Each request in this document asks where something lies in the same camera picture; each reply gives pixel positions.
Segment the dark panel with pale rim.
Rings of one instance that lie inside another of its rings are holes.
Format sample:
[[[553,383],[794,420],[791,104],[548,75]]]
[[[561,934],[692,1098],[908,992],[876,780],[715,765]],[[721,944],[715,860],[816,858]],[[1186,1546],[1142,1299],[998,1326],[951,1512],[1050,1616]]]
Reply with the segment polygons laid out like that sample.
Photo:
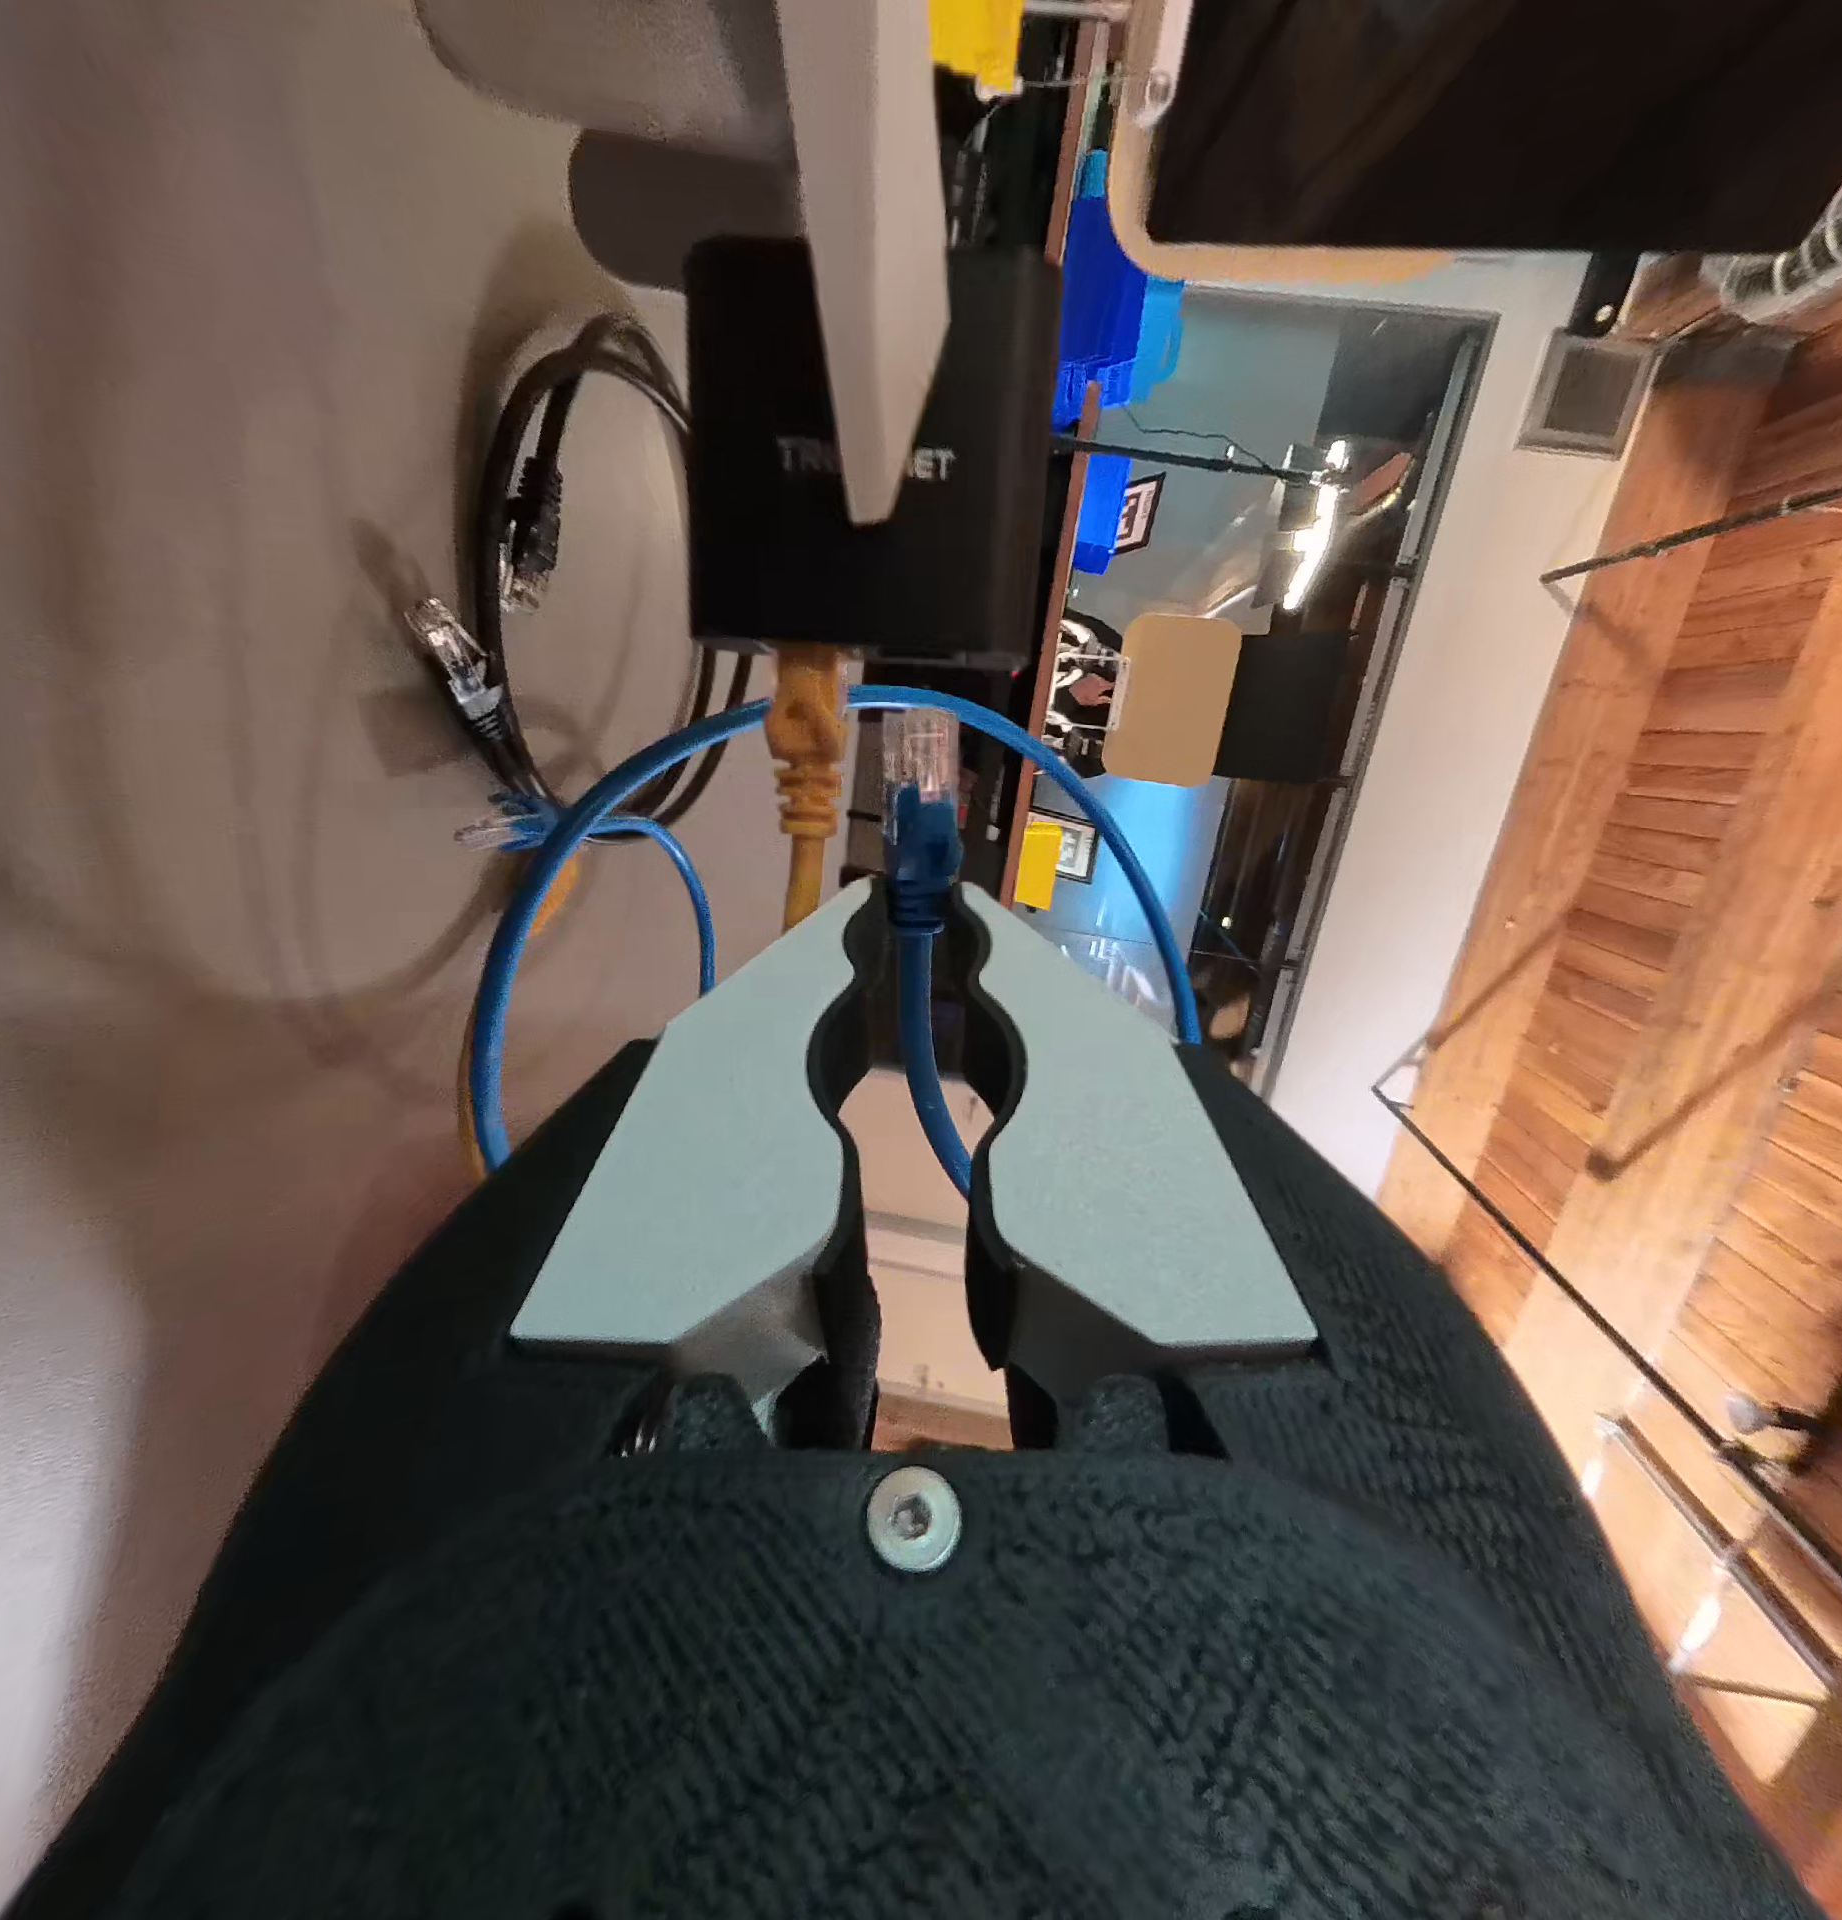
[[[1776,253],[1842,191],[1842,2],[1142,2],[1107,218],[1156,276]]]

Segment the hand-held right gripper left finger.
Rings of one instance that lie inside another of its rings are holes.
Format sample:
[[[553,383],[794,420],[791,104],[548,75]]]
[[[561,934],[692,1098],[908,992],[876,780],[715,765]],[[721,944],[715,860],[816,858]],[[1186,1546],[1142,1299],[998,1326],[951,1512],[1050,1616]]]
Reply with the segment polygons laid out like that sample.
[[[882,1311],[842,1107],[870,1072],[860,878],[666,1023],[510,1326],[533,1356],[872,1410]]]

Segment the black network switch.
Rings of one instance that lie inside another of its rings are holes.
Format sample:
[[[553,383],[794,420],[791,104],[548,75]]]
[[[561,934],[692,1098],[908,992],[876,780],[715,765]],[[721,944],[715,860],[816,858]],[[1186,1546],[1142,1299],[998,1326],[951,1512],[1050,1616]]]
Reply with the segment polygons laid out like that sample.
[[[865,525],[846,504],[809,245],[707,239],[684,259],[682,292],[694,640],[1018,670],[1039,610],[1056,267],[1003,248],[949,257],[940,368],[894,509]]]

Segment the wall vent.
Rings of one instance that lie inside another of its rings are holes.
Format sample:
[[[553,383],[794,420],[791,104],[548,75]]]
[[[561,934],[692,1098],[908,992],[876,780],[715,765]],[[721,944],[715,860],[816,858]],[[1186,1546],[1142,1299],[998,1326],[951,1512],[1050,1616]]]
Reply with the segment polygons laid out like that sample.
[[[1617,462],[1651,386],[1657,347],[1551,332],[1541,356],[1520,451]]]

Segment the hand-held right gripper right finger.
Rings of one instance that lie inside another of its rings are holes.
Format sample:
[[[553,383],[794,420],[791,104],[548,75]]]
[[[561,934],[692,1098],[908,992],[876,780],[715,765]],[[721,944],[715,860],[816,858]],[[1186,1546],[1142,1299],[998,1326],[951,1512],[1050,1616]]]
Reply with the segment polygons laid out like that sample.
[[[993,896],[958,891],[981,1358],[1056,1405],[1107,1376],[1317,1356],[1317,1323],[1189,1069],[1198,1055]]]

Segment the blue storage bin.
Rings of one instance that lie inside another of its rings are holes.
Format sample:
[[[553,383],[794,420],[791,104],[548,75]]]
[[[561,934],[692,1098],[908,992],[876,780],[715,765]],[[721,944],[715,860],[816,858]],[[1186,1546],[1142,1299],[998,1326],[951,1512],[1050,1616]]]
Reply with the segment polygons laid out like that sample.
[[[1071,571],[1105,574],[1121,550],[1130,459],[1094,453],[1088,459],[1077,529],[1071,542]]]
[[[1148,276],[1124,253],[1107,218],[1107,154],[1091,151],[1060,257],[1053,433],[1077,425],[1088,389],[1113,412],[1148,402],[1173,376],[1181,295],[1181,282]]]

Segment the yellow storage bin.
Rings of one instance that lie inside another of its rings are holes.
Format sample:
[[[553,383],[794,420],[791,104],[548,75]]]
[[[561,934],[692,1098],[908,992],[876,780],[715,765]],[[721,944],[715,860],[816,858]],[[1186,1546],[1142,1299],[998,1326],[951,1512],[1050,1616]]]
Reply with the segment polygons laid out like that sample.
[[[928,2],[932,67],[966,78],[981,101],[1019,94],[1023,0]]]

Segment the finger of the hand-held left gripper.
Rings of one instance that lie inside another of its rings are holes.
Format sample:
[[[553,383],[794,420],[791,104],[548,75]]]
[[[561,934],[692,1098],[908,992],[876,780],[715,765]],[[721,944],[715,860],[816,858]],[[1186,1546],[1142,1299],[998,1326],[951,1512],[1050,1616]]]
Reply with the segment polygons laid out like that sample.
[[[951,322],[928,2],[778,2],[838,477],[885,524]]]
[[[772,2],[411,8],[443,70],[507,110],[718,157],[791,157]]]

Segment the tan board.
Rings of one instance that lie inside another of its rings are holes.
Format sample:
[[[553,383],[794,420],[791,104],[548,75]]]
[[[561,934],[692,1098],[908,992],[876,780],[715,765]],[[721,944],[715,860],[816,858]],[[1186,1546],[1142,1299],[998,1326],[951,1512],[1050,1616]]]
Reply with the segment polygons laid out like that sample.
[[[1125,624],[1103,770],[1112,780],[1198,789],[1213,762],[1243,633],[1227,620],[1144,610]]]

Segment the black box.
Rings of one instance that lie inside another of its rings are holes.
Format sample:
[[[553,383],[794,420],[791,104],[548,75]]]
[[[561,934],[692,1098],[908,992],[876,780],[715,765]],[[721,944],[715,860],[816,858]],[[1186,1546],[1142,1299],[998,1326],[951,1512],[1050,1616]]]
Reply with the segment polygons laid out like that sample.
[[[1267,631],[1241,640],[1213,754],[1217,780],[1335,782],[1337,708],[1350,682],[1350,631]]]

